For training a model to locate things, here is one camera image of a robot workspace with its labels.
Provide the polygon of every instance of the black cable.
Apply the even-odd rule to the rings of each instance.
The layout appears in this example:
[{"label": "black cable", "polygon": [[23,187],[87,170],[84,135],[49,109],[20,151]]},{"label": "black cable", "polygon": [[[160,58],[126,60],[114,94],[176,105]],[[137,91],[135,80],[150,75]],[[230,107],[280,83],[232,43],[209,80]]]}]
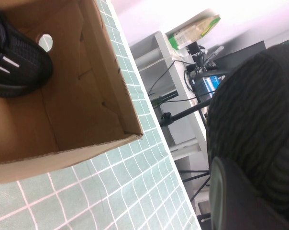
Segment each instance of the black cable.
[{"label": "black cable", "polygon": [[161,104],[155,106],[153,109],[156,109],[156,108],[160,107],[162,104],[163,104],[163,102]]},{"label": "black cable", "polygon": [[188,63],[188,62],[185,62],[185,61],[181,61],[181,60],[174,60],[172,62],[172,64],[169,66],[169,68],[167,68],[167,70],[162,74],[162,76],[160,76],[155,82],[154,84],[152,85],[152,87],[150,88],[149,92],[148,92],[148,95],[151,96],[152,94],[150,94],[150,92],[152,91],[153,87],[156,85],[156,83],[169,71],[169,69],[174,65],[174,63],[178,61],[178,62],[181,62],[181,63],[184,63],[184,64],[188,64],[188,65],[192,65],[191,63]]},{"label": "black cable", "polygon": [[186,87],[189,91],[193,92],[193,90],[189,87],[189,85],[187,84],[187,81],[186,81],[186,73],[187,73],[187,70],[184,71],[184,82],[186,84]]},{"label": "black cable", "polygon": [[[199,97],[201,97],[201,96],[205,96],[205,95],[210,94],[210,93],[212,93],[212,92],[215,92],[215,90],[214,90],[214,91],[207,92],[207,93],[204,93],[204,94],[201,94],[201,95],[199,95]],[[193,100],[193,99],[198,99],[199,97],[193,97],[193,98],[189,98],[189,99],[185,99],[185,100],[176,100],[176,101],[167,101],[167,102],[162,102],[161,104],[159,104],[159,105],[153,107],[153,109],[156,109],[156,108],[160,107],[163,103],[170,103],[170,102],[185,102],[185,101],[189,101],[189,100]]]},{"label": "black cable", "polygon": [[207,93],[204,93],[204,94],[201,94],[201,95],[199,95],[198,97],[193,97],[193,98],[189,98],[189,99],[185,99],[185,100],[167,101],[167,102],[163,102],[163,103],[169,103],[169,102],[185,102],[185,101],[197,99],[197,98],[199,98],[199,97],[205,96],[205,95],[210,94],[210,93],[212,93],[212,92],[215,92],[215,90],[210,91],[210,92],[207,92]]},{"label": "black cable", "polygon": [[207,178],[207,180],[204,182],[204,184],[202,184],[202,186],[198,189],[198,191],[195,193],[195,195],[192,196],[192,198],[190,199],[191,202],[194,200],[196,195],[202,190],[202,188],[207,184],[207,182],[210,180],[210,178],[211,177]]}]

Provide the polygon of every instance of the shoe lace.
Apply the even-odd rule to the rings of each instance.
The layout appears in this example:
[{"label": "shoe lace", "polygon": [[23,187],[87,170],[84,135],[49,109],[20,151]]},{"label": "shoe lace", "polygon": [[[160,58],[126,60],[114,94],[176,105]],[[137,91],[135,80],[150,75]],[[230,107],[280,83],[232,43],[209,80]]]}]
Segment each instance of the shoe lace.
[{"label": "shoe lace", "polygon": [[5,17],[1,11],[0,11],[0,20],[2,22],[4,31],[5,31],[5,35],[6,35],[6,39],[4,41],[0,35],[0,52],[4,53],[5,52],[5,46],[9,46],[9,44],[10,44],[10,37],[9,37],[9,29],[8,29]]}]

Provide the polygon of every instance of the box flap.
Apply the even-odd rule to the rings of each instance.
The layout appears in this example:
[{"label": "box flap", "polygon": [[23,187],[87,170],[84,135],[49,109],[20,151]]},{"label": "box flap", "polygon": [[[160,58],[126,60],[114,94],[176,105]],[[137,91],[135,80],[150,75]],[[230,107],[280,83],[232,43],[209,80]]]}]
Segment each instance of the box flap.
[{"label": "box flap", "polygon": [[113,148],[130,143],[136,139],[138,139],[138,136],[133,135],[127,139],[98,146],[75,149],[72,151],[50,154],[38,158],[10,162],[7,164],[0,164],[0,183],[8,183],[51,172],[57,169],[66,168],[79,162],[91,159]]}]

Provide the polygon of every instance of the metal pole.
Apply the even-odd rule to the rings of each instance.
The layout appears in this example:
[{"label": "metal pole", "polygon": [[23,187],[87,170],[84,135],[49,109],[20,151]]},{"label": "metal pole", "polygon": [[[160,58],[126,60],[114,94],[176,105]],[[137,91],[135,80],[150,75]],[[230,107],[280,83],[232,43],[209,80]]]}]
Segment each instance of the metal pole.
[{"label": "metal pole", "polygon": [[202,188],[207,184],[207,182],[211,179],[211,177],[207,178],[207,180],[204,182],[204,184],[202,184],[202,186],[199,188],[199,190],[195,193],[195,195],[192,196],[192,198],[190,199],[190,202],[192,202],[194,200],[194,198],[196,197],[197,194],[199,194],[199,192],[202,190]]},{"label": "metal pole", "polygon": [[179,173],[209,173],[209,170],[179,170]]},{"label": "metal pole", "polygon": [[210,105],[210,103],[211,103],[211,98],[206,100],[206,101],[204,101],[204,102],[202,102],[202,103],[199,103],[199,104],[197,104],[197,105],[195,105],[195,106],[193,106],[193,107],[191,107],[189,109],[186,109],[186,110],[184,110],[184,111],[182,111],[182,112],[180,112],[180,113],[178,113],[178,114],[176,114],[174,116],[167,116],[167,118],[165,118],[165,116],[164,116],[165,114],[167,114],[167,113],[165,113],[163,115],[164,118],[162,118],[162,120],[159,122],[159,125],[161,127],[168,126],[168,125],[172,124],[173,122],[175,122],[175,121],[177,121],[177,120],[179,120],[179,119],[181,119],[183,117],[186,117],[189,114],[192,114],[192,113],[194,113],[194,112],[196,112],[196,111],[198,111],[198,110]]},{"label": "metal pole", "polygon": [[185,180],[182,180],[182,182],[187,182],[187,181],[192,181],[194,179],[198,179],[198,178],[201,178],[201,177],[204,177],[204,176],[207,176],[209,175],[210,173],[209,172],[206,172],[206,173],[203,173],[203,174],[200,174],[200,175],[197,175],[197,176],[193,176],[193,177],[190,177],[190,178],[187,178]]}]

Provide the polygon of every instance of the table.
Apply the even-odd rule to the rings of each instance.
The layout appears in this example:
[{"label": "table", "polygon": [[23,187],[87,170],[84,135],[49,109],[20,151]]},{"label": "table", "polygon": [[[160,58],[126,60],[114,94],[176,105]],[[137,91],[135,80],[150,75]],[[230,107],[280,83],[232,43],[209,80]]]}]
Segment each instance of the table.
[{"label": "table", "polygon": [[0,230],[200,229],[110,2],[97,0],[144,130],[75,166],[0,185]]}]

